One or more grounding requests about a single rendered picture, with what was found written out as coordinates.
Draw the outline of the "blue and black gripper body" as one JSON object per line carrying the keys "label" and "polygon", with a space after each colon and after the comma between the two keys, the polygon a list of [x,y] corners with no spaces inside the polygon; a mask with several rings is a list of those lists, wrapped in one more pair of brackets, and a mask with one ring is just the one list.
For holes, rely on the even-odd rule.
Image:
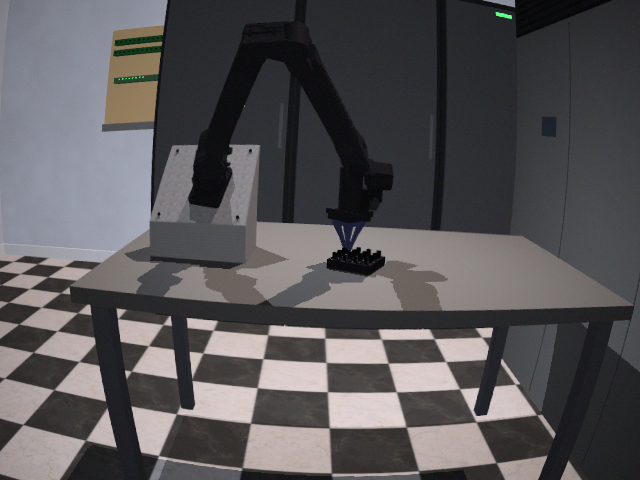
{"label": "blue and black gripper body", "polygon": [[[346,189],[339,187],[338,206],[326,207],[328,219],[345,223],[370,222],[373,211],[360,211],[360,195],[363,188]],[[350,219],[349,219],[350,218]]]}

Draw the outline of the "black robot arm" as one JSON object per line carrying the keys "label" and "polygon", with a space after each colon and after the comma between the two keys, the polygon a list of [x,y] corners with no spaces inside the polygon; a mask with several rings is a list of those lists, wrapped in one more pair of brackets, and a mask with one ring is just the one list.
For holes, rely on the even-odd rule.
{"label": "black robot arm", "polygon": [[[382,202],[383,190],[392,189],[392,165],[368,159],[365,140],[355,128],[316,46],[312,44],[308,27],[299,21],[246,24],[241,42],[215,108],[208,135],[205,130],[199,138],[189,203],[210,208],[220,206],[232,176],[232,168],[227,163],[227,155],[232,154],[233,149],[229,147],[232,133],[267,58],[284,61],[317,112],[343,166],[340,167],[339,186],[346,187],[345,190],[363,188],[360,211],[376,211]],[[363,183],[367,188],[363,187]]]}

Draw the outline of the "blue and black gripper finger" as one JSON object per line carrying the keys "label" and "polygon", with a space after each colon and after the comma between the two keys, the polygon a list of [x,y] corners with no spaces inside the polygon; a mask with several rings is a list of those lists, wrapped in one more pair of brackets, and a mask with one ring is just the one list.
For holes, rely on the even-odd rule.
{"label": "blue and black gripper finger", "polygon": [[343,222],[342,221],[338,221],[338,220],[332,220],[332,223],[335,227],[335,230],[340,238],[341,244],[343,248],[346,248],[346,241],[344,239],[344,235],[343,235],[343,231],[342,231],[342,226],[343,226]]}
{"label": "blue and black gripper finger", "polygon": [[[345,235],[345,241],[346,241],[346,247],[347,250],[351,250],[357,236],[359,235],[359,233],[361,232],[362,228],[364,227],[364,225],[366,224],[366,222],[361,221],[361,222],[355,222],[355,223],[345,223],[343,222],[343,229],[344,229],[344,235]],[[352,227],[355,227],[351,242],[350,242],[350,236],[351,236],[351,229]]]}

